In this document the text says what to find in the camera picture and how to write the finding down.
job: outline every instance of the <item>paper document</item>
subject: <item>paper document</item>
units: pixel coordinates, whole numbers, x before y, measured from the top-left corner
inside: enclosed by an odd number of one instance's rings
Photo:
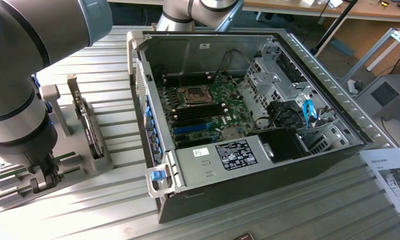
[[[360,156],[400,213],[400,148],[366,150]]]

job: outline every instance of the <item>sticker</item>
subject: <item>sticker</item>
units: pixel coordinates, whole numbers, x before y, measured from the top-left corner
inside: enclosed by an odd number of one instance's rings
[[[209,49],[211,48],[211,43],[200,43],[199,49]]]
[[[253,152],[247,140],[216,145],[216,151],[221,164],[227,171],[257,164]]]
[[[209,155],[209,150],[208,150],[207,147],[205,148],[199,148],[199,149],[192,150],[192,153],[193,153],[195,157],[201,157],[204,155]]]

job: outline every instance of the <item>ridged metal surface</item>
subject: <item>ridged metal surface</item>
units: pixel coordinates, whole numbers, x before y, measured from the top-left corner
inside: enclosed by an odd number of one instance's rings
[[[116,168],[0,213],[9,235],[1,239],[231,240],[244,232],[257,240],[400,239],[399,213],[358,156],[316,178],[157,224],[128,80],[131,29],[115,27],[92,48],[39,73],[41,84],[59,84],[61,105],[71,99],[65,75],[77,74]]]

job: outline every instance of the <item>power supply label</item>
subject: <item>power supply label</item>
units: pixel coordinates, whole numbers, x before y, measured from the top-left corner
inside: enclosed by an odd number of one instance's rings
[[[247,140],[220,144],[215,147],[221,164],[228,171],[259,163]]]

